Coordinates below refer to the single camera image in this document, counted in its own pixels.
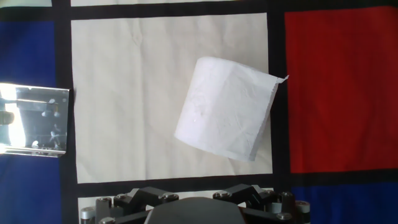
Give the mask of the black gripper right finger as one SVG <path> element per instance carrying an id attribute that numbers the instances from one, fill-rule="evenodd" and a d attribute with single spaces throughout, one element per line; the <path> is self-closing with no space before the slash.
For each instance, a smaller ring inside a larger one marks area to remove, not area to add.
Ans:
<path id="1" fill-rule="evenodd" d="M 213 198 L 236 205 L 246 223 L 310 224 L 310 204 L 297 200 L 292 192 L 264 190 L 257 185 L 239 184 L 213 194 Z"/>

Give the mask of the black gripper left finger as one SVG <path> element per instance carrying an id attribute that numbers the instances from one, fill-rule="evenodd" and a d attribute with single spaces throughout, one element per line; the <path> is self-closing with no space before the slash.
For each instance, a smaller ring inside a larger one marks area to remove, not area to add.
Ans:
<path id="1" fill-rule="evenodd" d="M 80 210 L 80 223 L 144 223 L 150 213 L 146 207 L 156 207 L 178 199 L 178 194 L 154 187 L 132 189 L 129 193 L 97 198 L 94 205 Z"/>

